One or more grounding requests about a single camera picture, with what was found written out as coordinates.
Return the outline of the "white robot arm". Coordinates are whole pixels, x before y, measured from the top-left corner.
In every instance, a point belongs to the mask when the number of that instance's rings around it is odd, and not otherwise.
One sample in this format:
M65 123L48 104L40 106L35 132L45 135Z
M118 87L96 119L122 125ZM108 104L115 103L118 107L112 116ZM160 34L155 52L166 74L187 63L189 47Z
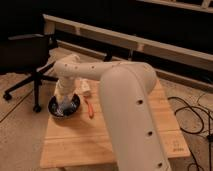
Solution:
M148 95L157 76L147 63L84 62L71 54L55 62L58 76L56 115L71 115L78 77L99 82L99 101L119 171L172 171L163 148Z

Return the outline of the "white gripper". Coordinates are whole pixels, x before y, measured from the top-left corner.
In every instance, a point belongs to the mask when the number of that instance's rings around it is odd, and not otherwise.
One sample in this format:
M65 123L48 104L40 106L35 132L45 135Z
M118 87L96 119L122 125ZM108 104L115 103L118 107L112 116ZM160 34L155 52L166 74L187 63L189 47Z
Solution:
M66 96L73 96L75 80L72 78L60 78L56 82L55 97L58 103L62 103Z

